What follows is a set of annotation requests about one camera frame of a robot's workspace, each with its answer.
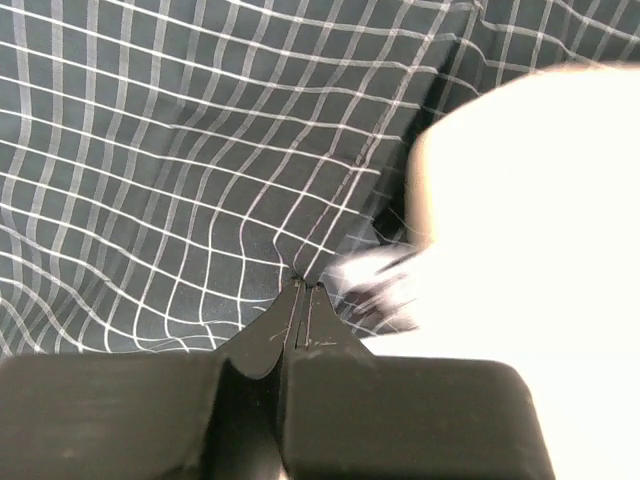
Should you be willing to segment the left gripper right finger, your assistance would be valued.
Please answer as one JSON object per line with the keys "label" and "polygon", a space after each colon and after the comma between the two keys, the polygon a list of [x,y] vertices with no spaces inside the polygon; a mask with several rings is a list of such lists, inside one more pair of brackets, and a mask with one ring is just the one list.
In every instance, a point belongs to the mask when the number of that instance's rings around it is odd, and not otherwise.
{"label": "left gripper right finger", "polygon": [[510,366],[372,354],[322,285],[284,350],[293,479],[550,479],[532,395]]}

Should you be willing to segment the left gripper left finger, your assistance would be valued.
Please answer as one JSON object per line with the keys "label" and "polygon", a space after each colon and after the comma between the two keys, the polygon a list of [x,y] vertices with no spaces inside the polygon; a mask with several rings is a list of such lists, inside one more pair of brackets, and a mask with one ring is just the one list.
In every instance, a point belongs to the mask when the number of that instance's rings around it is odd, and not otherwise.
{"label": "left gripper left finger", "polygon": [[5,479],[283,479],[276,425],[300,289],[208,353],[1,363]]}

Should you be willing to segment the cream pillow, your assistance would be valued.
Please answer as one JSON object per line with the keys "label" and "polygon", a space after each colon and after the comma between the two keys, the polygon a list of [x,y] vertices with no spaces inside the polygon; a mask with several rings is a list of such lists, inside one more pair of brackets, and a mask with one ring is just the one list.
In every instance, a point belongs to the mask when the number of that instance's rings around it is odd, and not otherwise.
{"label": "cream pillow", "polygon": [[531,390],[560,479],[639,475],[639,68],[498,87],[410,154],[411,243],[340,261],[380,356],[493,360]]}

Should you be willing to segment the dark checked pillowcase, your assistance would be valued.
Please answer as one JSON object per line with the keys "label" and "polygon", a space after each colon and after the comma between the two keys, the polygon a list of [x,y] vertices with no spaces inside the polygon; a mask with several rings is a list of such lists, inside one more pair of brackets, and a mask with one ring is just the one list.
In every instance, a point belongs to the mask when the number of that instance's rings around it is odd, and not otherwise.
{"label": "dark checked pillowcase", "polygon": [[5,1],[1,353],[210,351],[402,244],[410,145],[635,1]]}

